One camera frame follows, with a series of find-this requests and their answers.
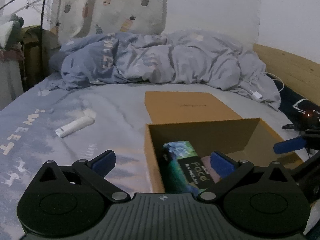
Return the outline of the white plastic device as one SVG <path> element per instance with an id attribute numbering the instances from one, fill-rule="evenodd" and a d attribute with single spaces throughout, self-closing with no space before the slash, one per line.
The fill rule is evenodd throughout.
<path id="1" fill-rule="evenodd" d="M 60 128 L 58 128 L 55 133 L 59 138 L 64 138 L 74 132 L 77 132 L 89 125 L 92 125 L 94 123 L 94 119 L 90 116 L 83 116 L 81 118 L 78 118 L 74 120 L 73 122 L 70 122 Z"/>

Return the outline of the pink soft pouch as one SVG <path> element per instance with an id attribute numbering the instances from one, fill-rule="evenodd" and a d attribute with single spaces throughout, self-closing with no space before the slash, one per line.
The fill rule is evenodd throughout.
<path id="1" fill-rule="evenodd" d="M 221 180 L 221 177 L 217 174 L 217 172 L 212 168 L 211 164 L 210 164 L 210 156 L 206 156 L 201 158 L 201 161 L 203 162 L 205 168 L 207 169 L 207 171 L 209 172 L 212 180 L 214 181 L 214 183 L 217 183 Z"/>

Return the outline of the open brown cardboard box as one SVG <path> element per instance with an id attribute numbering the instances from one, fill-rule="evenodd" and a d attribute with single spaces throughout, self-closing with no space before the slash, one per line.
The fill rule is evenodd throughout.
<path id="1" fill-rule="evenodd" d="M 144 152 L 154 193 L 165 191 L 158 155 L 165 143 L 175 141 L 190 142 L 200 157 L 219 151 L 235 161 L 246 159 L 255 166 L 267 166 L 272 161 L 278 161 L 290 169 L 303 162 L 295 152 L 275 154 L 273 147 L 281 142 L 282 138 L 259 118 L 148 124 L 145 130 Z"/>

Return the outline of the green tissue pack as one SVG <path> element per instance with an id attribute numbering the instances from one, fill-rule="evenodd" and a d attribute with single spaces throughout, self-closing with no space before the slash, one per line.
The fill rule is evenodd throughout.
<path id="1" fill-rule="evenodd" d="M 163 157 L 168 162 L 170 191 L 199 195 L 214 185 L 201 158 L 188 141 L 168 142 L 163 145 Z"/>

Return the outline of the blue printed bed sheet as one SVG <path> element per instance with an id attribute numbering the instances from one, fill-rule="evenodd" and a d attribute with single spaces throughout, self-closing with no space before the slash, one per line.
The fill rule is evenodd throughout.
<path id="1" fill-rule="evenodd" d="M 288 118 L 268 105 L 203 84 L 95 85 L 71 91 L 50 90 L 45 79 L 1 111 L 1 239 L 19 239 L 23 230 L 16 207 L 25 189 L 47 160 L 71 165 L 105 150 L 116 154 L 108 181 L 128 193 L 151 192 L 144 154 L 150 116 L 147 91 L 210 93 L 243 118 L 262 118 L 287 140 Z"/>

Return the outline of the wooden headboard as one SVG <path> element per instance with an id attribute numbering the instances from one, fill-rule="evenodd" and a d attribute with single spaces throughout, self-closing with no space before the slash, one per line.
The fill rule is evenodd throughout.
<path id="1" fill-rule="evenodd" d="M 266 64 L 269 73 L 279 77 L 296 93 L 319 105 L 319 64 L 287 51 L 256 43 L 253 50 Z"/>

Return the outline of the brown cardboard box lid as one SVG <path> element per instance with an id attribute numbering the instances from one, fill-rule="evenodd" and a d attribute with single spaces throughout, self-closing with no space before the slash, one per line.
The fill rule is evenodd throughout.
<path id="1" fill-rule="evenodd" d="M 144 103 L 154 124 L 242 118 L 210 93 L 147 91 Z"/>

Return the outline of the crumpled blue grey duvet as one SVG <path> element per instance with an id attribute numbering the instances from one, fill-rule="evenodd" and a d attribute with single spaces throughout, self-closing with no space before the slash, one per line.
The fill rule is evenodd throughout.
<path id="1" fill-rule="evenodd" d="M 265 72 L 258 55 L 223 34 L 185 30 L 170 34 L 95 34 L 63 44 L 49 60 L 49 88 L 149 82 L 202 83 L 240 94 L 273 109 L 278 101 L 256 99 L 243 81 Z"/>

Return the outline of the pile of clothes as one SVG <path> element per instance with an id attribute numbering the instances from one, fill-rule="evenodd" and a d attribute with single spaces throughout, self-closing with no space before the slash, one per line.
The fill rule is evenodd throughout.
<path id="1" fill-rule="evenodd" d="M 1 60 L 24 59 L 21 46 L 23 24 L 23 18 L 16 14 L 1 16 Z"/>

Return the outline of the pineapple print curtain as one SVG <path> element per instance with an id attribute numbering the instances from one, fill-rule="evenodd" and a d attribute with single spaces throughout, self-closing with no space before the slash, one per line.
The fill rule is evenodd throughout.
<path id="1" fill-rule="evenodd" d="M 60 43 L 119 31 L 160 34 L 167 0 L 53 0 L 50 30 Z"/>

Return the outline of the black metal clothes rack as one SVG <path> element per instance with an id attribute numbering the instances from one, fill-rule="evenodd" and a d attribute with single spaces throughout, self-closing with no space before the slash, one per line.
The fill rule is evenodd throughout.
<path id="1" fill-rule="evenodd" d="M 23 18 L 23 27 L 38 27 L 39 37 L 50 49 L 60 45 L 58 32 L 63 0 L 1 0 L 1 16 L 16 14 Z"/>

